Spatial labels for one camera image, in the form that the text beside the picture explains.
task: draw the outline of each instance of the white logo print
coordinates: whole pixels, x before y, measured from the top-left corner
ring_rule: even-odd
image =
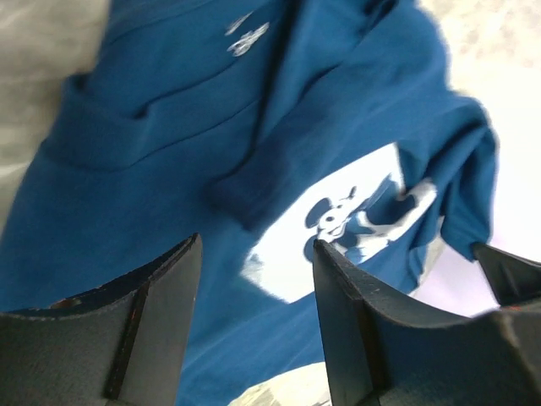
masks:
[[[227,27],[226,36],[230,36],[233,32],[235,32],[237,28],[240,27],[243,24],[243,22],[246,21],[246,19],[248,19],[250,15],[252,15],[252,13],[253,12],[244,15],[243,17],[241,17],[240,19],[234,21],[231,25],[229,25],[229,27]]]
[[[361,263],[405,233],[433,196],[430,183],[408,195],[397,146],[384,146],[305,190],[251,249],[241,275],[292,303],[314,291],[315,239]]]
[[[269,29],[269,23],[265,23],[255,31],[248,31],[240,37],[240,40],[232,44],[227,50],[232,52],[235,57],[244,55],[255,44],[259,38]]]

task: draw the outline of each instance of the blue t-shirt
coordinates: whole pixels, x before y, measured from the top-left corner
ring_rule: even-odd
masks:
[[[42,307],[192,233],[178,404],[323,360],[315,239],[403,292],[441,235],[489,237],[495,139],[411,0],[117,0],[0,240],[0,310]]]

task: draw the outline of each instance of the cartoon mouse graphic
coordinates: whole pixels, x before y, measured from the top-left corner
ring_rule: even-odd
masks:
[[[391,175],[378,189],[359,202],[357,189],[336,203],[320,200],[306,216],[307,228],[316,235],[304,246],[304,255],[313,260],[316,239],[333,243],[353,264],[359,265],[399,239],[432,205],[436,188],[429,178],[403,194]]]

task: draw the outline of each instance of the mickey mouse print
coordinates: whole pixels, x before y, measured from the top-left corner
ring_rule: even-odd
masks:
[[[316,239],[333,244],[360,265],[399,239],[436,195],[430,179],[406,193],[396,145],[386,145],[300,196],[251,250],[242,275],[292,303],[314,291],[311,262]]]

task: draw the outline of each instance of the gray fabric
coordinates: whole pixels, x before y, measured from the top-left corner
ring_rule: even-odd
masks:
[[[66,76],[91,69],[108,0],[0,0],[0,230]]]

